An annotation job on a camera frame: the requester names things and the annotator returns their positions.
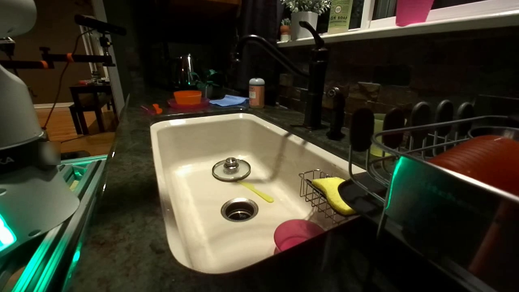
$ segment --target sink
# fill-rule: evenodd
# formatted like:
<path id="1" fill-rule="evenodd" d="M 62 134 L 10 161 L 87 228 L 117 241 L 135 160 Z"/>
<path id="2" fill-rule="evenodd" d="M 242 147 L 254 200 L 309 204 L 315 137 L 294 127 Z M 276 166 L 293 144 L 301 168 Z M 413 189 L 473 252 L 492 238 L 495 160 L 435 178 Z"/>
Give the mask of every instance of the sink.
<path id="1" fill-rule="evenodd" d="M 273 256 L 276 226 L 314 213 L 301 196 L 299 173 L 322 168 L 349 178 L 348 160 L 254 113 L 160 121 L 151 126 L 151 142 L 169 246 L 179 262 L 207 273 Z M 249 176 L 215 178 L 213 166 L 228 157 L 247 160 Z M 228 218 L 224 209 L 233 202 L 257 213 Z"/>

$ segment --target floor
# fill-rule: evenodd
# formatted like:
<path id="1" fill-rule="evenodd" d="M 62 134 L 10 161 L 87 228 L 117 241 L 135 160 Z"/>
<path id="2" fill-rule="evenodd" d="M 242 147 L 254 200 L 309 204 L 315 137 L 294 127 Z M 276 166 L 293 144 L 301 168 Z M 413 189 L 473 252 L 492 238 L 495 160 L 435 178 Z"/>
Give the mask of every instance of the floor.
<path id="1" fill-rule="evenodd" d="M 51 108 L 36 108 L 41 124 L 46 123 Z M 48 136 L 53 140 L 56 152 L 62 158 L 100 155 L 113 148 L 116 137 L 114 113 L 104 108 L 104 121 L 108 131 L 100 132 L 95 111 L 85 113 L 90 134 L 78 134 L 67 105 L 56 106 L 48 124 Z"/>

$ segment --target sponge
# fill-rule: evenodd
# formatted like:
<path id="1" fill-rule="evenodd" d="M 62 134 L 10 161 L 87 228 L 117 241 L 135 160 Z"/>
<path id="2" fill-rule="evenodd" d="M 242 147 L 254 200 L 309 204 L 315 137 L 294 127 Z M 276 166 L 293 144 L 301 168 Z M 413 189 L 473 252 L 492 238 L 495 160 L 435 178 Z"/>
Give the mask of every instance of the sponge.
<path id="1" fill-rule="evenodd" d="M 335 210 L 344 215 L 351 215 L 351 213 L 356 213 L 356 210 L 348 202 L 344 202 L 340 194 L 340 184 L 344 181 L 346 179 L 341 176 L 325 176 L 325 178 L 309 179 L 309 183 L 328 199 L 328 202 Z"/>

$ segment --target dark countertop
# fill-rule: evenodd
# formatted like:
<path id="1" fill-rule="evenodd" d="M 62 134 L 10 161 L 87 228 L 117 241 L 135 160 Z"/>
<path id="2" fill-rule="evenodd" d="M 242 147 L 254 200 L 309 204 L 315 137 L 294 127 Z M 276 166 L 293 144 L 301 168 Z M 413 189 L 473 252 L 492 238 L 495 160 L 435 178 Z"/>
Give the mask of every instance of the dark countertop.
<path id="1" fill-rule="evenodd" d="M 166 100 L 134 77 L 108 161 L 106 189 L 85 231 L 83 251 L 66 290 L 440 290 L 453 286 L 439 269 L 361 217 L 286 252 L 231 273 L 200 273 L 173 256 L 151 157 L 150 123 L 142 103 Z M 262 114 L 302 119 L 293 110 Z M 325 147 L 346 157 L 346 140 Z"/>

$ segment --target faucet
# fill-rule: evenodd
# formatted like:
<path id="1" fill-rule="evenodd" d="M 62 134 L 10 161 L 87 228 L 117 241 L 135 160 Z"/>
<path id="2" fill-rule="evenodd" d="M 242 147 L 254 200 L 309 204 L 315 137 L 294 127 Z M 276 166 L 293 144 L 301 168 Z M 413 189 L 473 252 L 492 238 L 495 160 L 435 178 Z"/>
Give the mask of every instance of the faucet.
<path id="1" fill-rule="evenodd" d="M 241 61 L 244 46 L 249 41 L 259 43 L 270 56 L 273 56 L 278 63 L 286 66 L 297 75 L 302 75 L 309 84 L 309 98 L 306 101 L 306 126 L 312 129 L 322 127 L 322 103 L 323 103 L 323 90 L 325 90 L 325 77 L 327 77 L 327 66 L 328 66 L 328 48 L 325 40 L 320 33 L 307 22 L 299 22 L 302 27 L 309 28 L 314 35 L 315 45 L 312 48 L 312 61 L 309 66 L 309 72 L 294 66 L 294 63 L 270 40 L 259 33 L 247 33 L 244 35 L 236 48 L 236 61 Z"/>

